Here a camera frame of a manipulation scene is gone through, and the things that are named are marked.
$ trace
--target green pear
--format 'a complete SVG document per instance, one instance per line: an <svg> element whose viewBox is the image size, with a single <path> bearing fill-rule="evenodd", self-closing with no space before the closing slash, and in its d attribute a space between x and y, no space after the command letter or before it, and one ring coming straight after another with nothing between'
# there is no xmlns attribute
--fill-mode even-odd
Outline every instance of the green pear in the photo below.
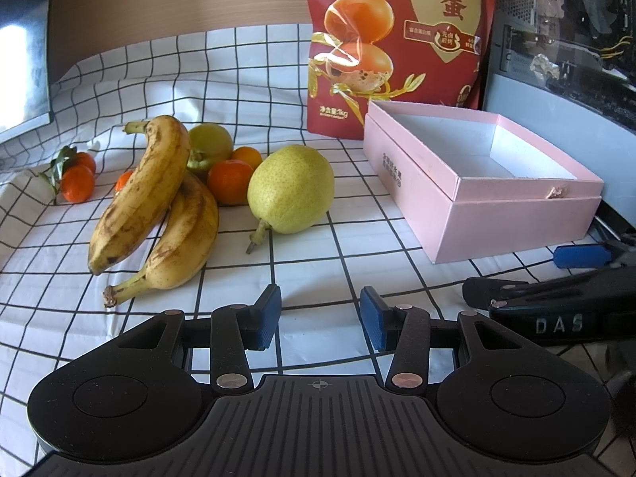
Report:
<svg viewBox="0 0 636 477"><path fill-rule="evenodd" d="M297 233L313 226L332 205L333 169L320 152L305 145L288 145L274 152L254 171L247 202L258 228L247 253L263 243L265 231Z"/></svg>
<svg viewBox="0 0 636 477"><path fill-rule="evenodd" d="M225 127L211 123L192 127L188 170L207 182L207 173L212 166L230 159L233 149L232 137Z"/></svg>

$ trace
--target open pink cardboard box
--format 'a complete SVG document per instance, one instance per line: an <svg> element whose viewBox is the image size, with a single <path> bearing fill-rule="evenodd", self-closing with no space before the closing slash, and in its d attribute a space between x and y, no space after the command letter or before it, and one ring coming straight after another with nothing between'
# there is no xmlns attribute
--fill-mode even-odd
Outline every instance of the open pink cardboard box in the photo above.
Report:
<svg viewBox="0 0 636 477"><path fill-rule="evenodd" d="M373 102L364 150L432 262L584 237L603 181L497 114Z"/></svg>

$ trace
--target red snack bag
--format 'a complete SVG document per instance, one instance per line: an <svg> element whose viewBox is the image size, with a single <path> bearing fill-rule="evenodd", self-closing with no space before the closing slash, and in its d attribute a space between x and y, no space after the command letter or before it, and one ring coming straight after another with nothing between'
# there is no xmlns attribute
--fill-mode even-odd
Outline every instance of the red snack bag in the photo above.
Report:
<svg viewBox="0 0 636 477"><path fill-rule="evenodd" d="M370 100L476 107L495 0L308 0L307 128L360 140Z"/></svg>

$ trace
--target banana stem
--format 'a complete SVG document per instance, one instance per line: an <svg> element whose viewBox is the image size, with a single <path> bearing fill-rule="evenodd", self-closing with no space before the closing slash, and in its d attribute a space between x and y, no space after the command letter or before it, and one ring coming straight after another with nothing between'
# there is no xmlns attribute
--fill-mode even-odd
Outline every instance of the banana stem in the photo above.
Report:
<svg viewBox="0 0 636 477"><path fill-rule="evenodd" d="M126 134L140 134L145 131L145 126L148 125L148 121L139 121L139 122L128 122L124 127L123 131Z"/></svg>
<svg viewBox="0 0 636 477"><path fill-rule="evenodd" d="M145 279L145 271L141 270L132 278L122 281L119 285L108 285L104 289L104 306L112 308L129 299L149 291L150 285Z"/></svg>
<svg viewBox="0 0 636 477"><path fill-rule="evenodd" d="M252 251L256 248L256 246L259 246L263 243L263 240L265 240L265 231L267 231L269 227L269 223L261 219L261 221L258 223L256 231L249 236L250 244L246 250L247 254L252 254Z"/></svg>

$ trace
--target white checkered tablecloth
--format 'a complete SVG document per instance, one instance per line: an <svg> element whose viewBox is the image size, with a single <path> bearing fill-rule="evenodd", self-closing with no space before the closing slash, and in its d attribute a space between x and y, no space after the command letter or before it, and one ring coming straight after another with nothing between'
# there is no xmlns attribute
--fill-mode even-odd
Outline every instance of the white checkered tablecloth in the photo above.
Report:
<svg viewBox="0 0 636 477"><path fill-rule="evenodd" d="M73 66L53 84L53 124L0 145L0 475L17 477L42 457L26 417L34 385L47 373L153 314L180 308L187 318L217 307L253 303L265 286L281 286L284 312L270 349L248 352L262 374L386 375L392 355L371 348L357 296L373 285L389 304L409 303L431 317L454 319L466 308L461 283L477 275L538 281L567 275L544 247L433 265L374 175L362 142L305 130L306 57L311 27L279 25L196 33L106 52ZM188 128L223 124L235 144L266 155L304 143L331 163L336 198L319 224L297 235L271 235L245 255L256 220L247 207L221 208L220 229L206 267L179 289L152 293L105 310L106 285L136 272L160 227L128 259L98 277L87 270L88 240L112 198L119 175L144 151L142 135L126 136L129 120L171 114ZM97 185L88 202L50 202L26 170L48 165L63 145L97 151ZM609 392L619 376L604 369L601 345L553 349ZM196 350L193 372L209 381L209 355ZM449 350L433 350L430 381L452 371ZM629 438L613 423L597 450L603 463L631 475Z"/></svg>

